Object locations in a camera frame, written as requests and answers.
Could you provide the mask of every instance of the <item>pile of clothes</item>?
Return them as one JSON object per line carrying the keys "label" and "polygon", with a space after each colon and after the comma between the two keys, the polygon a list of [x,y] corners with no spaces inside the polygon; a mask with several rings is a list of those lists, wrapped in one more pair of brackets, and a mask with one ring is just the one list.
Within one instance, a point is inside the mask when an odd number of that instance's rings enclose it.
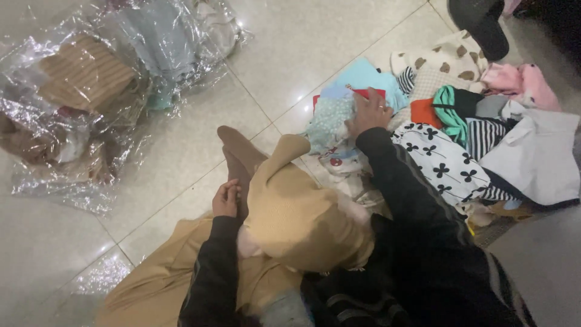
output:
{"label": "pile of clothes", "polygon": [[223,75],[242,32],[223,2],[109,0],[15,44],[0,62],[0,148],[17,162],[13,194],[109,210],[148,109],[174,116],[187,87]]}
{"label": "pile of clothes", "polygon": [[579,116],[562,112],[539,67],[489,64],[466,31],[396,51],[390,62],[393,74],[359,59],[314,97],[304,135],[335,189],[368,208],[381,205],[367,159],[343,125],[356,114],[352,93],[373,87],[394,110],[393,143],[447,203],[481,225],[494,214],[521,218],[579,203],[572,153]]}

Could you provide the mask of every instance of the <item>black sleeve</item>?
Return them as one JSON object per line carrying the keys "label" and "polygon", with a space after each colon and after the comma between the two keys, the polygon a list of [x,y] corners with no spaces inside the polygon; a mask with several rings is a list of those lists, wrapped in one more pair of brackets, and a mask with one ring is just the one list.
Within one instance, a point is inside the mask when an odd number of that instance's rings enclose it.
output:
{"label": "black sleeve", "polygon": [[238,326],[238,249],[242,222],[233,217],[214,218],[210,237],[202,244],[192,282],[180,309],[179,327]]}
{"label": "black sleeve", "polygon": [[[421,325],[535,326],[498,260],[474,245],[465,217],[444,201],[390,137],[376,127],[361,133],[356,144],[369,158],[373,183],[393,215],[390,239],[381,242],[389,241],[394,248],[399,302]],[[378,219],[385,218],[374,215],[372,226]]]}

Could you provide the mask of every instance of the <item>tile floor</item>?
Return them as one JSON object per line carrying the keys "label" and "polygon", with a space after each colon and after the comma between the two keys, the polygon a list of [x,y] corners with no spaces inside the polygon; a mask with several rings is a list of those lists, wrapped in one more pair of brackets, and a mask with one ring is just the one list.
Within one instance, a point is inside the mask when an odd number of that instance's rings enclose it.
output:
{"label": "tile floor", "polygon": [[[28,2],[33,12],[49,15],[74,0]],[[12,3],[0,14],[6,34],[28,4]],[[392,51],[429,46],[456,31],[446,0],[231,3],[255,39],[229,58],[225,78],[156,131],[149,156],[123,181],[110,217],[11,197],[10,163],[0,153],[0,325],[90,326],[108,290],[169,237],[176,221],[210,209],[227,177],[215,134],[219,125],[236,127],[271,153],[281,134],[305,127],[311,97],[353,59],[364,56],[389,70]],[[503,27],[512,44],[506,61],[536,62],[562,106],[579,113],[580,78],[542,29],[515,20]],[[328,182],[316,160],[304,157],[296,164],[321,184]],[[581,320],[580,217],[570,209],[521,224],[491,247],[524,290],[540,326]]]}

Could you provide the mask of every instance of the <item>plastic bag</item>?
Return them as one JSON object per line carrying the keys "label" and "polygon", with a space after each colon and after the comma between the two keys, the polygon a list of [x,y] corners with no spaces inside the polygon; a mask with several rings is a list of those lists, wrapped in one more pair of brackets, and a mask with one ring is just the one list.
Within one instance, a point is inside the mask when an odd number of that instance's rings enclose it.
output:
{"label": "plastic bag", "polygon": [[109,211],[122,168],[145,157],[149,126],[179,117],[250,38],[234,17],[221,1],[108,0],[5,49],[0,148],[17,162],[12,193]]}

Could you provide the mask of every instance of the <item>person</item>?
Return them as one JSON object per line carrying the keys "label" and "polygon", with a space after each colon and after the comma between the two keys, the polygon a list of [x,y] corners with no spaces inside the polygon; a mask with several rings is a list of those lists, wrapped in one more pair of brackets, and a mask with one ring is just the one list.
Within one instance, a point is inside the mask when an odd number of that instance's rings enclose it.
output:
{"label": "person", "polygon": [[[301,291],[315,326],[535,326],[497,258],[474,245],[461,216],[424,179],[385,129],[385,100],[354,95],[357,113],[346,122],[369,158],[373,183],[393,219],[371,217],[375,248],[360,271],[305,274]],[[212,202],[210,237],[202,244],[182,304],[180,327],[239,326],[236,180]]]}

